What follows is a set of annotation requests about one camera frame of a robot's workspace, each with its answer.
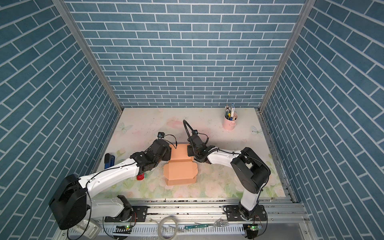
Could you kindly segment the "small red toy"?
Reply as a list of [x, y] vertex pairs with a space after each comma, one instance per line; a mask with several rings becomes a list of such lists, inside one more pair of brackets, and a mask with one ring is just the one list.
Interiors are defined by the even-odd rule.
[[145, 174], [137, 175], [137, 180], [142, 181], [145, 178]]

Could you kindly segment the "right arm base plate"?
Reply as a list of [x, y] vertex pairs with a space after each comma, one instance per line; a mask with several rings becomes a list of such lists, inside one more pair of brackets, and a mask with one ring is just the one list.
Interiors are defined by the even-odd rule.
[[242, 205], [226, 205], [223, 206], [223, 211], [229, 222], [239, 221], [267, 221], [268, 215], [263, 205], [256, 205], [251, 211], [247, 210]]

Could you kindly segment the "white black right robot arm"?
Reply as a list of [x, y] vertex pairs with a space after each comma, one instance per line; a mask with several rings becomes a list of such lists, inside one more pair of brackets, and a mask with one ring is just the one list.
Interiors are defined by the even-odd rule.
[[232, 168], [244, 187], [240, 200], [240, 212], [244, 218], [249, 218], [255, 212], [259, 203], [261, 191], [266, 186], [271, 175], [270, 168], [249, 147], [241, 151], [223, 150], [208, 146], [198, 134], [188, 135], [188, 155], [200, 163], [221, 165]]

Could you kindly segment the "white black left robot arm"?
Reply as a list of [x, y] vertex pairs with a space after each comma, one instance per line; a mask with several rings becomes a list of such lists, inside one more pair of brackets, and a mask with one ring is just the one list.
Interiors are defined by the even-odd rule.
[[120, 222], [134, 216], [132, 205], [119, 195], [111, 200], [94, 202], [93, 197], [109, 187], [129, 178], [135, 178], [171, 158], [170, 144], [156, 139], [143, 152], [132, 154], [125, 161], [98, 173], [79, 177], [65, 177], [49, 201], [49, 207], [60, 230], [68, 230], [84, 219], [110, 217]]

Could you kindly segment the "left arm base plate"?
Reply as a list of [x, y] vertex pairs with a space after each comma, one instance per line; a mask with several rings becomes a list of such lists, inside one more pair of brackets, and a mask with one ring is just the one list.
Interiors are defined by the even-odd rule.
[[105, 217], [107, 223], [145, 222], [148, 213], [147, 206], [125, 207], [116, 217]]

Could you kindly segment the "peach cardboard paper box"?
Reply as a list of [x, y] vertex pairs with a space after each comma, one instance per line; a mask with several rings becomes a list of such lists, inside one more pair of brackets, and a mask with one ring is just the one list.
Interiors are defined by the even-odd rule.
[[171, 158], [164, 165], [164, 177], [167, 186], [195, 184], [198, 165], [193, 156], [188, 155], [188, 144], [171, 146]]

